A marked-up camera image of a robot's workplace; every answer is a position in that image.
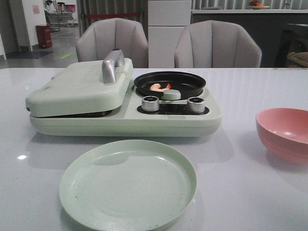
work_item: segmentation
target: light green plate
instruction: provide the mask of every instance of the light green plate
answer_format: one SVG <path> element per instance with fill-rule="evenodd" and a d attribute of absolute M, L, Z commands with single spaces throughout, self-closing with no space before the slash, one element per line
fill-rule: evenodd
<path fill-rule="evenodd" d="M 145 231 L 172 224 L 192 201 L 197 176 L 170 146 L 124 140 L 92 149 L 62 176 L 60 200 L 76 221 L 100 231 Z"/>

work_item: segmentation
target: red trash can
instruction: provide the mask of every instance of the red trash can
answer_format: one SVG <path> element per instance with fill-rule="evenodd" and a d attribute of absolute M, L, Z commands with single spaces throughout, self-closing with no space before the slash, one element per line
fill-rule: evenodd
<path fill-rule="evenodd" d="M 50 26 L 48 25 L 37 25 L 35 26 L 38 36 L 38 47 L 48 48 L 52 46 Z"/>

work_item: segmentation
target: table surface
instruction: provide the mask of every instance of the table surface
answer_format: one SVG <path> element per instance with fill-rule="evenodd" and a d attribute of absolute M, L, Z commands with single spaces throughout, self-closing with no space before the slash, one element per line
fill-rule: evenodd
<path fill-rule="evenodd" d="M 170 231 L 308 230 L 308 167 L 267 151 L 255 122 L 257 112 L 265 108 L 308 110 L 307 69 L 177 69 L 204 77 L 223 112 L 219 129 L 199 138 L 37 133 L 25 98 L 62 70 L 0 70 L 1 231 L 89 231 L 62 208 L 61 177 L 85 152 L 124 139 L 170 145 L 193 163 L 196 196 Z M 152 71 L 158 69 L 135 69 L 133 77 Z"/>

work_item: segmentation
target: black frying pan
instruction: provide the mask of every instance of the black frying pan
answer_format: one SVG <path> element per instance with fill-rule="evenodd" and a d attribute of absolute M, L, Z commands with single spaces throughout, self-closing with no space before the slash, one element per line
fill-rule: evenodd
<path fill-rule="evenodd" d="M 141 95 L 153 95 L 162 99 L 163 92 L 150 90 L 154 83 L 159 83 L 161 88 L 165 88 L 168 83 L 171 84 L 172 90 L 178 90 L 181 93 L 181 100 L 198 96 L 205 86 L 205 80 L 202 77 L 178 71 L 151 72 L 137 77 L 134 81 L 137 92 Z"/>

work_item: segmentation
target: gray chair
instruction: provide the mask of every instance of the gray chair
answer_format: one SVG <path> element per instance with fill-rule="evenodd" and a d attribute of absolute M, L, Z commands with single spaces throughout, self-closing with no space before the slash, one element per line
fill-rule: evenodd
<path fill-rule="evenodd" d="M 121 49 L 136 68 L 148 66 L 148 41 L 139 22 L 112 18 L 89 26 L 77 41 L 79 62 L 103 60 L 113 49 Z"/>
<path fill-rule="evenodd" d="M 262 52 L 240 25 L 204 21 L 186 26 L 175 51 L 175 67 L 260 67 Z"/>

